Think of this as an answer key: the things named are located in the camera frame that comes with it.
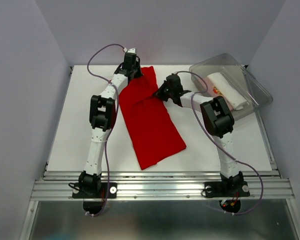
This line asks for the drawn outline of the red t-shirt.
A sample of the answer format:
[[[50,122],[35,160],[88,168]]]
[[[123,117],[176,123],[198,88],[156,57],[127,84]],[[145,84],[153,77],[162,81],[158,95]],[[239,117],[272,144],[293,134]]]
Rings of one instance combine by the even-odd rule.
[[[119,105],[141,170],[186,149],[162,100],[153,66],[141,69],[119,94]]]

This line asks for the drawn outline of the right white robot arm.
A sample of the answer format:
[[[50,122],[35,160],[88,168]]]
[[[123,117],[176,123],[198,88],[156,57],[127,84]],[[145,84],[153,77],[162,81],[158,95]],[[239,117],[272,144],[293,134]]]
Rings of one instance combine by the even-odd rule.
[[[217,147],[220,174],[226,178],[220,182],[221,192],[232,195],[238,190],[233,177],[239,175],[238,161],[233,156],[232,132],[235,119],[222,96],[207,97],[199,92],[185,90],[178,73],[166,77],[153,96],[166,102],[169,99],[182,108],[192,109],[200,127]]]

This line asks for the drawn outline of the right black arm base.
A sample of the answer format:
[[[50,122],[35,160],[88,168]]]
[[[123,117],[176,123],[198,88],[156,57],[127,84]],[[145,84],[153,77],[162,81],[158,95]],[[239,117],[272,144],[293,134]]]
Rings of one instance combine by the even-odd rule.
[[[205,198],[230,198],[233,196],[249,197],[250,189],[248,183],[244,180],[243,173],[238,172],[237,175],[227,178],[222,174],[219,181],[204,182],[204,188],[201,195]]]

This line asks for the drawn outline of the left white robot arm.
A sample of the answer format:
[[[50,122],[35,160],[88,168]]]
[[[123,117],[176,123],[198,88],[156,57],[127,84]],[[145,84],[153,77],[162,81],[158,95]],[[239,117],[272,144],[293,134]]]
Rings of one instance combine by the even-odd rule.
[[[130,48],[126,50],[123,63],[117,67],[106,88],[90,99],[91,143],[86,165],[79,177],[80,182],[88,179],[84,191],[90,197],[96,197],[101,193],[101,184],[93,179],[100,178],[102,174],[104,148],[116,122],[119,94],[132,79],[141,76],[137,50]]]

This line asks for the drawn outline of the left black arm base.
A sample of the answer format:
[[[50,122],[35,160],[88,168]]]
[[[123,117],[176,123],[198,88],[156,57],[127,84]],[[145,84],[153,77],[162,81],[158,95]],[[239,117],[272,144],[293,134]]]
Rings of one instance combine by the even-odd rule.
[[[70,182],[68,186],[72,189],[74,199],[115,199],[117,197],[117,183],[102,182],[101,174],[88,174],[81,172],[78,182]]]

